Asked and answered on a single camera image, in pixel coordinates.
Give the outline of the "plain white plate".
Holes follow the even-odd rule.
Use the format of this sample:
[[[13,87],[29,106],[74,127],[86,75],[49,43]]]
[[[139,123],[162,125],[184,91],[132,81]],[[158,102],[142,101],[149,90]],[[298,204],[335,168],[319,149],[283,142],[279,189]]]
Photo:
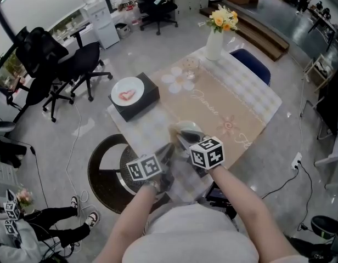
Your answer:
[[[202,130],[198,127],[198,125],[192,121],[180,121],[179,124],[181,125],[181,131],[182,130],[193,130],[193,131],[202,132]]]

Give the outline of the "white bench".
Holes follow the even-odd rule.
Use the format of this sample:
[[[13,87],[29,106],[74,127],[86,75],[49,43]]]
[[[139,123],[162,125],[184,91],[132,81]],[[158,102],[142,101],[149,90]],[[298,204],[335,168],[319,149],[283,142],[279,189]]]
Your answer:
[[[327,158],[315,161],[314,166],[320,167],[336,161],[338,161],[338,137],[335,140],[333,152],[330,155],[328,155]]]

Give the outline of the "black helmet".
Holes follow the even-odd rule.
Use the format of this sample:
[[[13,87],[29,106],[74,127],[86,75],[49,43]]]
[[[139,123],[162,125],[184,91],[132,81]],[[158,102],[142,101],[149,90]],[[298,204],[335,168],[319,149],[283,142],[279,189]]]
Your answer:
[[[314,216],[311,219],[313,232],[323,239],[331,239],[334,236],[337,231],[336,223],[336,220],[322,215]]]

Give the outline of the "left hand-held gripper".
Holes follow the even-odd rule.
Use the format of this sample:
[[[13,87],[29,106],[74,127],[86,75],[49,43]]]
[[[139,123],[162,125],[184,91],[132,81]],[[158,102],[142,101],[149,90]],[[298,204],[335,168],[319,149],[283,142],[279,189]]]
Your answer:
[[[168,191],[174,181],[171,172],[172,156],[175,145],[168,143],[158,149],[155,154],[135,159],[126,164],[132,181],[154,181],[159,185],[158,193]]]

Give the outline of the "wooden step platform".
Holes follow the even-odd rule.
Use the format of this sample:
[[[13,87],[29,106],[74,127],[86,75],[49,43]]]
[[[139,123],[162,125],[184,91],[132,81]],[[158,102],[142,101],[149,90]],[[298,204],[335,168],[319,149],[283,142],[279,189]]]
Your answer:
[[[289,43],[269,29],[266,25],[259,22],[244,8],[237,6],[227,0],[211,2],[206,8],[199,10],[199,13],[208,17],[214,10],[218,9],[218,5],[225,5],[238,14],[238,30],[237,34],[250,42],[261,52],[267,55],[271,60],[277,61],[289,50]]]

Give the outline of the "long dark table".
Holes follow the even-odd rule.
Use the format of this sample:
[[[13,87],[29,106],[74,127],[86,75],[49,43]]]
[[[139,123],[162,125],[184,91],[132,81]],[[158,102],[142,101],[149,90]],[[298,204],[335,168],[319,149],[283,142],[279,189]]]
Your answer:
[[[308,30],[308,33],[312,32],[313,30],[317,29],[319,25],[323,25],[325,28],[327,28],[330,31],[330,37],[326,39],[326,52],[330,49],[332,46],[333,41],[335,41],[338,38],[338,25],[332,24],[329,20],[327,20],[325,17],[322,16],[319,12],[315,10],[309,10],[313,16],[317,18],[315,23],[310,27]]]

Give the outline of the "beige checked tablecloth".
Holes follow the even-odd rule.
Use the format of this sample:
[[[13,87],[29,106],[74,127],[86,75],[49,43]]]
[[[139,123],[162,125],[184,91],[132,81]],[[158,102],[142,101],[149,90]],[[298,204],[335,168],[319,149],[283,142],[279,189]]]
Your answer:
[[[217,61],[201,48],[198,76],[184,76],[182,60],[150,76],[160,99],[126,122],[109,106],[109,113],[137,156],[150,155],[170,142],[168,126],[192,121],[203,133],[224,145],[224,166],[230,168],[252,145],[276,114],[281,98],[251,70],[223,50]]]

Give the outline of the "yellow flower bouquet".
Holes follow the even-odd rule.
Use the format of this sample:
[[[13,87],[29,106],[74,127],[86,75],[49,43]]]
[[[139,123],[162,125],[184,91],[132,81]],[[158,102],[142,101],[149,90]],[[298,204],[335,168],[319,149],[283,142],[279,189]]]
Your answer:
[[[218,4],[218,9],[209,15],[206,25],[211,27],[214,33],[222,33],[223,31],[237,31],[238,21],[237,12]]]

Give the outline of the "person's grey shirt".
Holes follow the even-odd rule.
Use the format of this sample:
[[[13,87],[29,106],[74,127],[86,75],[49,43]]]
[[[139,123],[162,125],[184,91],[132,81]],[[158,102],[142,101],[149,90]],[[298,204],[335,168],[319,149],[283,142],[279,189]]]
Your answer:
[[[163,207],[122,263],[258,263],[259,254],[223,212],[200,204]]]

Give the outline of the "small white bin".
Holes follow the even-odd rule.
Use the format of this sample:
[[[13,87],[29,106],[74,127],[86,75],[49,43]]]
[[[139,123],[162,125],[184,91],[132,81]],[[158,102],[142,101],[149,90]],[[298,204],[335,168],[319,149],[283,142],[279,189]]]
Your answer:
[[[117,34],[120,39],[127,38],[131,34],[131,29],[126,23],[118,23],[115,25]]]

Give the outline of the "black box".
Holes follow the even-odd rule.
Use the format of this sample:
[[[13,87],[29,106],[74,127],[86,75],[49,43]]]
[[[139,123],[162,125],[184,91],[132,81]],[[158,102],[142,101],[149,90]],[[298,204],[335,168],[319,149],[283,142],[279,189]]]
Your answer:
[[[133,117],[137,116],[140,112],[144,111],[147,107],[160,99],[158,86],[145,73],[142,72],[136,77],[141,79],[144,83],[144,94],[135,104],[130,106],[115,105],[109,95],[109,99],[115,106],[116,111],[126,122],[130,121]]]

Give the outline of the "white plate with red stain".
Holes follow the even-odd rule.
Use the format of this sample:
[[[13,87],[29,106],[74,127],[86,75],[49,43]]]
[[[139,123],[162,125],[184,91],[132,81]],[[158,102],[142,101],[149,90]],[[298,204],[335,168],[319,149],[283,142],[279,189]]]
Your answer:
[[[126,77],[114,85],[110,99],[115,105],[130,106],[139,101],[143,94],[143,81],[137,77]]]

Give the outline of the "wooden rack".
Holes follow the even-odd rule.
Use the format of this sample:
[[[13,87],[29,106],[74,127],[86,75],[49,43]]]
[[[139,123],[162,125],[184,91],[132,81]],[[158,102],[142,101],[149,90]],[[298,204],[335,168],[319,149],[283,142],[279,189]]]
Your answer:
[[[307,82],[310,82],[311,75],[314,73],[318,75],[318,80],[314,83],[316,85],[314,93],[317,93],[330,82],[334,75],[334,68],[323,54],[320,54],[316,59],[311,59],[303,69],[303,75]]]

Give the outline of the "clear glass cup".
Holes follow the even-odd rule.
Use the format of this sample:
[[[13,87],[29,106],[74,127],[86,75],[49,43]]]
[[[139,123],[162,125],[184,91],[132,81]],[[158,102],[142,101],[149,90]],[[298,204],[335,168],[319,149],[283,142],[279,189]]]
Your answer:
[[[198,76],[200,60],[194,57],[188,57],[182,60],[183,72],[188,80],[195,80]]]

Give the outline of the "black folding chair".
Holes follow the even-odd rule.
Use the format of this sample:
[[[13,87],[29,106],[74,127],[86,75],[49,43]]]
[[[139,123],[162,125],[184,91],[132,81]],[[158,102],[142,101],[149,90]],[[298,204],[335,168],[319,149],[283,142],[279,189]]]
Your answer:
[[[318,101],[312,104],[309,100],[303,106],[300,112],[300,117],[303,116],[307,105],[315,110],[318,117],[321,119],[322,128],[323,125],[328,127],[330,135],[338,134],[338,69],[331,78],[331,80],[320,89]],[[317,139],[324,139],[320,137],[322,129],[320,128]]]

